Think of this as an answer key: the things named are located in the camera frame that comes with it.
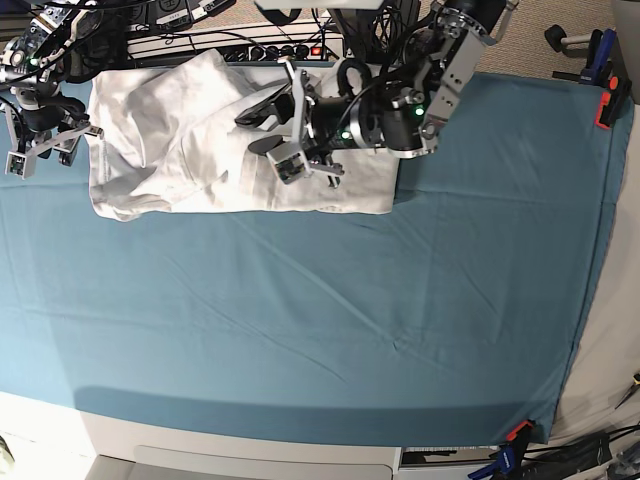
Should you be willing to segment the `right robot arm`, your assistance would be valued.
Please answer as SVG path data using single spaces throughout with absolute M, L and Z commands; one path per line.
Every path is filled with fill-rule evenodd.
M 134 8 L 125 1 L 47 1 L 6 44 L 1 85 L 13 95 L 1 99 L 10 139 L 7 175 L 26 179 L 53 153 L 69 167 L 82 138 L 104 137 L 85 103 L 65 95 L 62 85 L 93 79 L 124 53 Z

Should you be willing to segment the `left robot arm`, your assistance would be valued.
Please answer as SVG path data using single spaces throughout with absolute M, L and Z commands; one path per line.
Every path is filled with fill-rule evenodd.
M 236 117 L 239 127 L 275 118 L 289 137 L 257 141 L 251 151 L 276 167 L 331 169 L 336 150 L 383 148 L 399 159 L 434 152 L 486 48 L 499 42 L 514 1 L 435 1 L 430 13 L 389 47 L 378 73 L 346 58 L 337 95 L 324 97 L 307 72 L 284 63 L 289 81 Z

